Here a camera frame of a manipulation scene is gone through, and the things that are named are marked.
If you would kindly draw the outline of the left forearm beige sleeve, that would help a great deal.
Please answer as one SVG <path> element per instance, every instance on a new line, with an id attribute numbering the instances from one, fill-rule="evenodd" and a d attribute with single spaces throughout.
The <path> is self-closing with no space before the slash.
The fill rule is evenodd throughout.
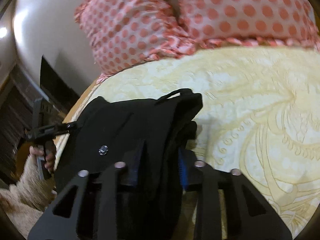
<path id="1" fill-rule="evenodd" d="M 1 207 L 25 238 L 53 200 L 54 178 L 41 180 L 36 161 L 29 156 L 19 181 L 1 189 Z"/>

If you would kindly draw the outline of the person left hand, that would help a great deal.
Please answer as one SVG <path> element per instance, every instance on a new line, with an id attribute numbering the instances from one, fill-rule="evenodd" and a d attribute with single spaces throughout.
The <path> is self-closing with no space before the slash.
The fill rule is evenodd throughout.
<path id="1" fill-rule="evenodd" d="M 29 147 L 29 153 L 33 163 L 37 165 L 37 157 L 43 157 L 44 151 L 42 148 L 38 148 L 35 146 Z M 46 153 L 45 153 L 45 163 L 44 166 L 48 170 L 49 173 L 52 173 L 54 170 L 55 160 L 56 160 L 56 146 L 54 144 L 46 146 Z"/>

